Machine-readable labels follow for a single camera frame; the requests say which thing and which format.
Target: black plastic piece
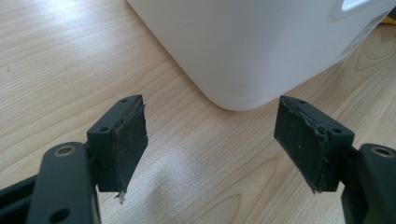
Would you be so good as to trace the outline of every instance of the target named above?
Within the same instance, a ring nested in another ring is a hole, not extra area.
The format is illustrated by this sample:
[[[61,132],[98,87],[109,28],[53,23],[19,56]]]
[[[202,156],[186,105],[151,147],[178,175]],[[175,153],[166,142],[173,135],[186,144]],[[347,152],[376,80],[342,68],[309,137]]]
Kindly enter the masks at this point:
[[[364,223],[396,223],[396,150],[364,144],[356,167],[369,208]]]
[[[315,191],[346,186],[347,224],[396,223],[396,150],[352,146],[354,133],[312,105],[282,96],[275,137]]]
[[[32,201],[36,175],[0,190],[0,223],[24,223]]]
[[[87,132],[88,150],[97,159],[100,191],[124,192],[147,145],[141,95],[124,98]]]
[[[27,223],[100,223],[87,151],[64,143],[43,157]]]
[[[352,131],[309,103],[280,97],[275,139],[313,191],[336,191],[336,165],[351,150],[353,138]]]

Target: metal screw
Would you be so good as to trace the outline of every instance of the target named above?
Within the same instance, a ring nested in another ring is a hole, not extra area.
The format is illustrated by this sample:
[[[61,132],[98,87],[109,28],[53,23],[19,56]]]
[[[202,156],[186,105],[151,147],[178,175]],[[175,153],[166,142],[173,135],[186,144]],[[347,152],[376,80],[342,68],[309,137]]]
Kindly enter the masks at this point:
[[[56,157],[63,157],[72,154],[76,150],[74,146],[64,146],[55,150],[53,153]]]
[[[379,156],[382,156],[382,157],[385,157],[385,158],[395,158],[395,156],[396,156],[395,153],[392,150],[389,150],[389,149],[384,148],[384,147],[372,147],[371,150],[375,154],[377,154]]]

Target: black clamp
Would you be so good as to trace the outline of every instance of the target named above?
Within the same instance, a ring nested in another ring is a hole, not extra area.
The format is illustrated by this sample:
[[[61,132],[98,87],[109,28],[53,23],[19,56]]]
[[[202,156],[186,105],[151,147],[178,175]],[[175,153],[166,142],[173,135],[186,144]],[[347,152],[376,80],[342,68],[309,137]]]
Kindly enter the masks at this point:
[[[95,186],[122,198],[147,145],[143,98],[118,101],[88,142],[48,150],[38,175],[0,190],[0,223],[100,223]]]
[[[275,139],[313,191],[336,191],[346,223],[396,223],[396,151],[352,146],[354,133],[309,103],[281,96]]]

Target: wood grain surface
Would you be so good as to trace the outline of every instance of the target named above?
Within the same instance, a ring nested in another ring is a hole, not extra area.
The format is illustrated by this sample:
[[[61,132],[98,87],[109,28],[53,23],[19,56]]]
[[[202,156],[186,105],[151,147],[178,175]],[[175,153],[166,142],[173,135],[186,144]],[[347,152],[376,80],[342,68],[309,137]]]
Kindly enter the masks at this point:
[[[396,147],[396,27],[287,95]],[[86,141],[120,98],[143,94],[148,148],[104,223],[344,223],[340,194],[314,195],[273,138],[277,99],[249,112],[208,101],[126,0],[0,2],[0,189],[49,148]]]

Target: white plastic container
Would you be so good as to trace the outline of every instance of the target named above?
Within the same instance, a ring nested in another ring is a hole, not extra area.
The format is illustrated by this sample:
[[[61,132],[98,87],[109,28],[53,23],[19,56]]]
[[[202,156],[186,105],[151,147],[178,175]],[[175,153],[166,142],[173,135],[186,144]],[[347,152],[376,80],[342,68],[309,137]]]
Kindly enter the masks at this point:
[[[215,104],[249,110],[345,58],[396,0],[128,0]]]

